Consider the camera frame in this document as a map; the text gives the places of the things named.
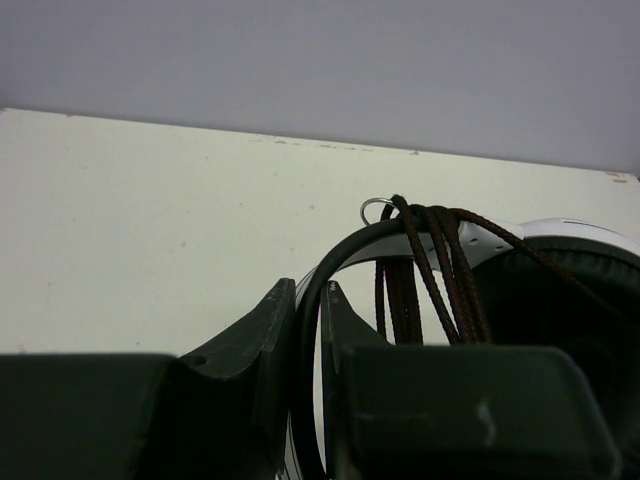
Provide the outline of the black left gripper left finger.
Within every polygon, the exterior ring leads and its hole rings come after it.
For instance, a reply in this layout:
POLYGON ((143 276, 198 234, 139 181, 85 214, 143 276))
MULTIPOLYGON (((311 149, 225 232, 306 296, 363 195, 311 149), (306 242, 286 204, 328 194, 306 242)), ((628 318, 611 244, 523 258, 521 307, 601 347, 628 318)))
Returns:
POLYGON ((272 479, 284 466, 295 285, 182 356, 1 359, 5 479, 272 479))

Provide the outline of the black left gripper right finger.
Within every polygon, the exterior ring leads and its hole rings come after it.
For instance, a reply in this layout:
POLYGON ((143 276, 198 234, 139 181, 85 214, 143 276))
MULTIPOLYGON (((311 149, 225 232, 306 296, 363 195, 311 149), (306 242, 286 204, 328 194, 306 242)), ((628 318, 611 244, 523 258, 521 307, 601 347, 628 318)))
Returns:
POLYGON ((616 479, 585 376, 548 347, 392 345, 339 284, 320 303, 332 479, 616 479))

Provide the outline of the white and black headphones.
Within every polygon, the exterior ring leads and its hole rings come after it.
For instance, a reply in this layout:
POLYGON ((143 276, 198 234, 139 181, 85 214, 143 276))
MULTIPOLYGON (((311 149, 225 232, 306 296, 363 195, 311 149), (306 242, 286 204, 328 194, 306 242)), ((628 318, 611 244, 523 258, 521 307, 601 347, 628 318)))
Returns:
POLYGON ((296 292, 288 474, 326 468, 320 303, 339 284, 392 345, 557 349, 585 376, 621 455, 639 475, 639 248, 566 220, 507 225, 394 196, 381 219, 342 240, 296 292))

